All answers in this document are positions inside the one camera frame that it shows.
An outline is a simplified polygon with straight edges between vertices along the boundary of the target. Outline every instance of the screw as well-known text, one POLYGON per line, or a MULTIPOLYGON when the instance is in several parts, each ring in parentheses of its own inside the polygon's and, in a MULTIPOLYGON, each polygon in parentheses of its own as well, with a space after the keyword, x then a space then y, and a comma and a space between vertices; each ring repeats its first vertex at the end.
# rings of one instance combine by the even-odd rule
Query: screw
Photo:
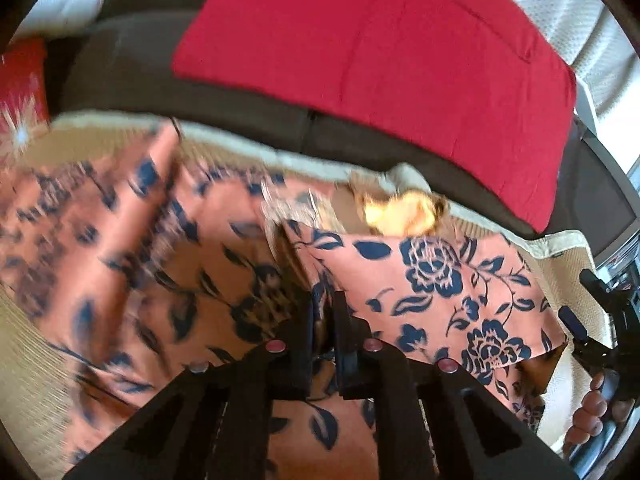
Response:
POLYGON ((364 340, 364 344, 362 346, 367 352, 380 352, 382 350, 382 341, 380 341, 380 339, 369 337, 364 340))
POLYGON ((458 371, 458 363, 453 359, 445 357, 438 361, 438 368, 446 374, 452 374, 453 372, 458 371))
POLYGON ((209 370, 209 361, 204 361, 201 363, 191 363, 189 365, 189 370, 192 374, 203 374, 207 370, 209 370))
POLYGON ((279 354, 287 349, 286 343, 280 339, 272 339, 264 347, 270 354, 279 354))

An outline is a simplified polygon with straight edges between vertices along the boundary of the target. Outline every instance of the finger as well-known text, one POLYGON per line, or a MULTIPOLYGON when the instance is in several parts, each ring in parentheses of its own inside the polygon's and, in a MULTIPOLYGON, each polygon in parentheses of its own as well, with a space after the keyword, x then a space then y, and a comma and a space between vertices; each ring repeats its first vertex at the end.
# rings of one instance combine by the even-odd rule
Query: finger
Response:
POLYGON ((564 441, 564 444, 562 444, 562 455, 564 456, 565 459, 569 458, 569 455, 573 447, 574 447, 573 443, 569 442, 568 440, 564 441))
POLYGON ((591 380, 591 389, 597 390, 599 387, 602 386, 603 382, 604 382, 604 374, 601 373, 601 374, 595 375, 591 380))
POLYGON ((596 436, 602 431, 601 420, 597 416, 591 415, 584 408, 578 408, 574 413, 574 426, 589 433, 591 436, 596 436))
POLYGON ((566 437, 564 438, 564 444, 567 446, 574 446, 576 444, 584 444, 589 439, 589 433, 581 430, 580 428, 576 428, 572 426, 569 428, 569 431, 566 432, 566 437))
POLYGON ((611 406, 611 416, 613 416, 613 420, 616 422, 625 422, 631 414, 634 404, 635 402, 632 400, 617 400, 614 402, 611 406))
POLYGON ((582 407, 590 415, 600 417, 607 411, 607 401, 598 390, 592 390, 582 398, 582 407))

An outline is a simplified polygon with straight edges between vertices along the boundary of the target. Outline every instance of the red cushion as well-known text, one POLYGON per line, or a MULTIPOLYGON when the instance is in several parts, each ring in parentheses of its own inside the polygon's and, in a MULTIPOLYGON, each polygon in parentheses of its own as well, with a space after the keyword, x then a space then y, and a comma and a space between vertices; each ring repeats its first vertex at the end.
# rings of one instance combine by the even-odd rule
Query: red cushion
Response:
POLYGON ((548 223, 575 78, 511 0, 207 0, 174 72, 409 140, 548 223))

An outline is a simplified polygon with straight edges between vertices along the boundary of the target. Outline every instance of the yellow object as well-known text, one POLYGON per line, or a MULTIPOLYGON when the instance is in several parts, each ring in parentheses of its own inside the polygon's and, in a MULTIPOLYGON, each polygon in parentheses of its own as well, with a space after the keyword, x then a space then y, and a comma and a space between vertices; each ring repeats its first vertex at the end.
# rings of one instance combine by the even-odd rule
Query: yellow object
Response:
POLYGON ((385 236, 430 234, 438 215, 434 201, 420 191, 408 191, 386 201, 364 197, 365 222, 385 236))

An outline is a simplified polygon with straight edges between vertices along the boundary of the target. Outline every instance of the floral fabric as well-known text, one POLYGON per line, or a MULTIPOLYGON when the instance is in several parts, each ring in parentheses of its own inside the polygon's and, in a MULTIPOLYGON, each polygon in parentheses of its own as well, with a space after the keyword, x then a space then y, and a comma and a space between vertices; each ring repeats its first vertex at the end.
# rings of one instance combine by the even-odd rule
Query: floral fabric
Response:
MULTIPOLYGON (((411 358, 462 362, 523 420, 540 406, 518 369, 564 342, 548 303, 503 238, 381 239, 286 226, 309 283, 279 266, 263 192, 322 182, 180 163, 171 125, 114 156, 0 174, 0 281, 73 371, 70 465, 191 362, 226 364, 273 336, 309 285, 334 288, 411 358)), ((375 411, 336 394, 330 354, 306 402, 276 402, 271 478, 377 478, 375 411)))
POLYGON ((519 362, 566 342, 535 277, 502 235, 363 237, 286 226, 316 301, 344 290, 353 315, 412 359, 450 357, 529 416, 519 362))

